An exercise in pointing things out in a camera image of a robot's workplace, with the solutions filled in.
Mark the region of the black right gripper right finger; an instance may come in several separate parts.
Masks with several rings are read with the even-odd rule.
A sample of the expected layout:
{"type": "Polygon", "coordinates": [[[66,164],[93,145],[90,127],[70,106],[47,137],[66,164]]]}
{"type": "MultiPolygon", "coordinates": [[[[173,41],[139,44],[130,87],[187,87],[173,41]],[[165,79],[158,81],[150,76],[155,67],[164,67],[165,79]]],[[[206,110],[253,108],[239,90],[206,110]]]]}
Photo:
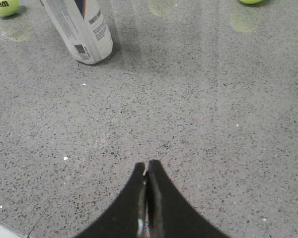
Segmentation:
{"type": "Polygon", "coordinates": [[[158,160],[149,161],[147,202],[151,238],[227,237],[186,201],[158,160]]]}

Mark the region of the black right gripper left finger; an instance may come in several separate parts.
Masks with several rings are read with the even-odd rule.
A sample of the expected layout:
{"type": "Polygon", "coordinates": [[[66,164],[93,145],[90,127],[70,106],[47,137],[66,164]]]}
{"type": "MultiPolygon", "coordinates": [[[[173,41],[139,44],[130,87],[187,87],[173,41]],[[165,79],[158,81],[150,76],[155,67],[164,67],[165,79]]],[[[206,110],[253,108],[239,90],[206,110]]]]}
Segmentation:
{"type": "Polygon", "coordinates": [[[77,238],[143,238],[146,223],[145,164],[136,163],[133,172],[113,203],[77,238]]]}

